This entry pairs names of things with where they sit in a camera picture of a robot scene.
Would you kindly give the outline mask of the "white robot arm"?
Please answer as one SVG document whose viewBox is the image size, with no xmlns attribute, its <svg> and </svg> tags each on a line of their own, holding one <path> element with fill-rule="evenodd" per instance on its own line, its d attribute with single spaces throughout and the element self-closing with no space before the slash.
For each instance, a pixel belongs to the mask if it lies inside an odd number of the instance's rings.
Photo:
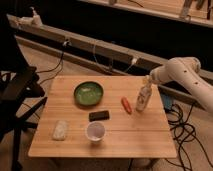
<svg viewBox="0 0 213 171">
<path fill-rule="evenodd" d="M 213 86 L 202 79 L 198 72 L 201 63 L 195 57 L 175 57 L 150 72 L 153 84 L 175 81 L 184 87 L 209 113 L 213 114 Z"/>
</svg>

